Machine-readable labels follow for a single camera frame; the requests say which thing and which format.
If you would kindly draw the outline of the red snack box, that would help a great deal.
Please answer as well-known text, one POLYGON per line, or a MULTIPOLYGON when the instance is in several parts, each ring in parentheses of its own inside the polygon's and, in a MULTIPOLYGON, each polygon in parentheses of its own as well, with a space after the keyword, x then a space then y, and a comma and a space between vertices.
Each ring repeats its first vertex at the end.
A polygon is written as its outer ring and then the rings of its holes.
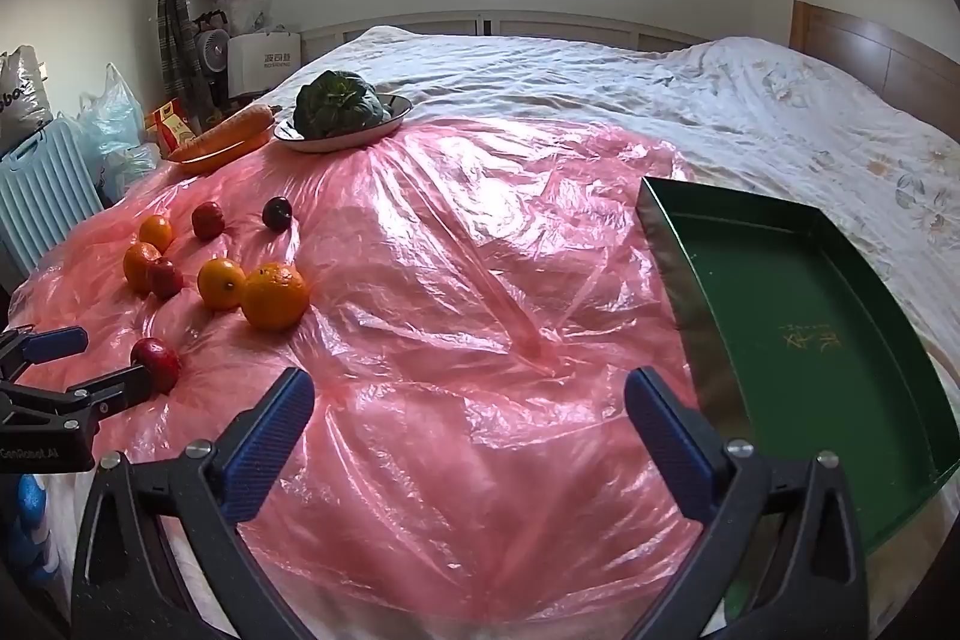
POLYGON ((149 142, 158 145, 163 158, 194 140, 194 130, 190 128, 179 97, 174 97, 146 115, 145 136, 149 142))

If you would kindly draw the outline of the pink plastic sheet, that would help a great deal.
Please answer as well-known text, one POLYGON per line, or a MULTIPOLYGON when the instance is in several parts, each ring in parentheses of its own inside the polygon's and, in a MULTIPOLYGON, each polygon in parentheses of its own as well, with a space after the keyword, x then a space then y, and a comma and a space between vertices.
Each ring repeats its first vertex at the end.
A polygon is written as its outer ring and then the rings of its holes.
POLYGON ((290 365, 313 377, 308 429, 242 534, 320 635, 615 633, 698 536, 623 411, 640 365, 692 395, 635 216, 644 177, 688 174, 674 146, 612 125, 420 122, 334 156, 274 143, 145 179, 50 253, 10 319, 88 331, 85 354, 29 372, 43 388, 121 367, 144 336, 178 351, 178 386, 96 440, 139 461, 218 434, 290 365), (274 197, 283 234, 262 222, 274 197), (192 230, 203 202, 226 221, 212 242, 192 230), (122 269, 149 214, 184 275, 166 302, 122 269), (217 257, 294 266, 298 325, 206 307, 217 257))

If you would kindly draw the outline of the light blue suitcase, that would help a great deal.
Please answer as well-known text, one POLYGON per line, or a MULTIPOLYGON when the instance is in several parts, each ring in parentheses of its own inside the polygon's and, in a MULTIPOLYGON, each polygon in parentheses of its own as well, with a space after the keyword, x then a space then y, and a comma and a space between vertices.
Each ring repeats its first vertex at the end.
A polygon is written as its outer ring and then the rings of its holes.
POLYGON ((2 244, 20 275, 101 209, 67 120, 52 120, 3 156, 2 244))

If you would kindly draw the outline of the dark plum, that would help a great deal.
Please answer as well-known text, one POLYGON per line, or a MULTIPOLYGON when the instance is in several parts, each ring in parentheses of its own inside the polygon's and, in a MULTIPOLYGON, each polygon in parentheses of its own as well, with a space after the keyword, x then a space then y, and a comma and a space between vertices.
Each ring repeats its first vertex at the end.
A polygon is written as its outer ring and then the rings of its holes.
POLYGON ((283 234, 293 222, 291 203, 283 197, 270 198, 262 209, 262 222, 274 234, 283 234))

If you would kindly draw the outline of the large orange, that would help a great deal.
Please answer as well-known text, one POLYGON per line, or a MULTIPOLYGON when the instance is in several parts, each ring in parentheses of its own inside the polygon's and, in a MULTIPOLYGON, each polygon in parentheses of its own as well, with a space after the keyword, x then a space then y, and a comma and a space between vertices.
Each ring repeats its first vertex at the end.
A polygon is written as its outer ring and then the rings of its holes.
POLYGON ((242 315, 256 330, 291 330, 308 307, 308 284, 294 266, 265 263, 245 276, 242 315))

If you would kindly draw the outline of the small orange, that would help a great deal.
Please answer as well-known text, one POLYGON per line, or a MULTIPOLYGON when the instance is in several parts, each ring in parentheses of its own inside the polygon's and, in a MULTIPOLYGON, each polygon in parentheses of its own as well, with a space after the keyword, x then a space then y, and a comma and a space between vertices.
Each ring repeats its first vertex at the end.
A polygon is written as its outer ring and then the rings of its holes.
POLYGON ((140 224, 139 241, 153 245, 160 253, 166 252, 174 241, 174 227, 163 214, 149 214, 140 224))

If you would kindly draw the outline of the plaid scarf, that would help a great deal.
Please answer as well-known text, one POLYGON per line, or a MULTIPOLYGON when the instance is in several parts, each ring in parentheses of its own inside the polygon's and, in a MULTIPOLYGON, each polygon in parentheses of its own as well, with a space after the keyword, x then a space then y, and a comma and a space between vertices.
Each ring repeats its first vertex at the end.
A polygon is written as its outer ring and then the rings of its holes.
POLYGON ((178 99, 192 127, 199 128, 195 97, 194 34, 190 32, 187 0, 158 0, 156 31, 164 96, 168 101, 178 99))

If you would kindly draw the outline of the white floral bedspread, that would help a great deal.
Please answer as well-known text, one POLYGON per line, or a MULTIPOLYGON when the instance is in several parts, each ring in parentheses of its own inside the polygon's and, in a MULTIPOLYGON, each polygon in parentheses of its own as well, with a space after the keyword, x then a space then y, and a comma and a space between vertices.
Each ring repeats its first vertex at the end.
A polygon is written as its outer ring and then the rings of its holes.
POLYGON ((314 58, 267 103, 347 70, 408 97, 415 119, 568 120, 670 143, 698 181, 822 209, 958 383, 958 145, 849 74, 753 37, 675 52, 376 26, 314 58))

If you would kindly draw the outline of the red apple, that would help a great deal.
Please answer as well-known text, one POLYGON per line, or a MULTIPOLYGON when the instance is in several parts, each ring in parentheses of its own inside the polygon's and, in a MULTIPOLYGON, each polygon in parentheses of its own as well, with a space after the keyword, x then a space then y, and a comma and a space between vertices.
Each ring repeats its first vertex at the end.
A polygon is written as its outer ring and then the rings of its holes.
POLYGON ((181 359, 178 353, 160 338, 142 338, 135 342, 130 351, 130 362, 145 367, 155 393, 169 395, 178 385, 181 359))
POLYGON ((149 267, 149 289, 158 301, 166 302, 184 287, 184 275, 171 259, 160 257, 149 267))
POLYGON ((203 202, 192 211, 190 216, 194 236, 201 242, 212 242, 221 236, 226 227, 224 213, 217 202, 203 202))

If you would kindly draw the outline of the white plastic bags on pile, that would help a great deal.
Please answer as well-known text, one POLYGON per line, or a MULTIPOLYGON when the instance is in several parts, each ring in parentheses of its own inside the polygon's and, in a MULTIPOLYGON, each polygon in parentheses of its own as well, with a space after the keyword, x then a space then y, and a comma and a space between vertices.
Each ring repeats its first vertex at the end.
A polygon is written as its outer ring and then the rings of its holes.
POLYGON ((221 0, 218 8, 226 14, 231 35, 251 34, 267 28, 270 23, 270 0, 221 0))

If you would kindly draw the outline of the lower white fan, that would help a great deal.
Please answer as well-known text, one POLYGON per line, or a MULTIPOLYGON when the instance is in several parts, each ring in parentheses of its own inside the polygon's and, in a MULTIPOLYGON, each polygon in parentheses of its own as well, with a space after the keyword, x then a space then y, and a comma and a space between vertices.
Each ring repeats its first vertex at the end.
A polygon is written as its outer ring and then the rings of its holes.
POLYGON ((205 73, 223 73, 228 68, 229 34, 224 29, 207 29, 195 37, 197 57, 205 73))

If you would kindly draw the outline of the white plate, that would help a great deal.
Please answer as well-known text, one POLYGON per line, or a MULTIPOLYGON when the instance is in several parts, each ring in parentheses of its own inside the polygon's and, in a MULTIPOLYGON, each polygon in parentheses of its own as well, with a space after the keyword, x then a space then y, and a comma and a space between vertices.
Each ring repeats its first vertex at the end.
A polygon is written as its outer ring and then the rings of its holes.
POLYGON ((398 94, 382 94, 382 92, 379 92, 377 99, 391 114, 391 118, 385 124, 377 125, 374 128, 366 128, 366 130, 352 131, 352 133, 345 133, 345 135, 331 136, 331 138, 324 138, 324 140, 306 140, 296 130, 293 120, 285 119, 278 120, 275 124, 274 138, 282 145, 293 149, 293 151, 309 152, 309 154, 345 151, 345 149, 359 148, 379 142, 379 140, 392 135, 394 131, 400 128, 405 117, 412 112, 413 104, 410 99, 398 96, 398 94))

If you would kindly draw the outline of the light blue plastic bag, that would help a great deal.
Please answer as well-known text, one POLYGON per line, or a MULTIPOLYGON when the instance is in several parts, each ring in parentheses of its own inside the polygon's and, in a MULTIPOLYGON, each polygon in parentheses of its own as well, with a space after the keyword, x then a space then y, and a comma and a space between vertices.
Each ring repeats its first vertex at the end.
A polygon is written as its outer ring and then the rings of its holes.
POLYGON ((76 123, 86 167, 106 205, 158 169, 160 148, 145 140, 142 106, 116 65, 106 65, 101 94, 80 96, 76 123))

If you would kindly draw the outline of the green tray box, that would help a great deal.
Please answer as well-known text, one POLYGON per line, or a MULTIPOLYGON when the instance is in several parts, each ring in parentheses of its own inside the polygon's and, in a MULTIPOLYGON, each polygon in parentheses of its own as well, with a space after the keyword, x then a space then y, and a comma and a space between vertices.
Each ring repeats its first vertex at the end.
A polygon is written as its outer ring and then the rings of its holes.
POLYGON ((877 551, 958 466, 946 392, 892 292, 813 206, 647 177, 636 213, 701 412, 766 455, 836 453, 877 551))

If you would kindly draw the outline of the medium orange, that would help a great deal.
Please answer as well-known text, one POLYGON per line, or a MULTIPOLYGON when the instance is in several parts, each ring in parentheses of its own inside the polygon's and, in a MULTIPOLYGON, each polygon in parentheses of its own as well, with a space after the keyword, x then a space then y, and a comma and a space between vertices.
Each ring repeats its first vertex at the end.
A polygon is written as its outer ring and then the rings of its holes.
POLYGON ((197 289, 203 303, 210 310, 224 312, 241 305, 245 275, 233 260, 208 260, 199 269, 197 289))

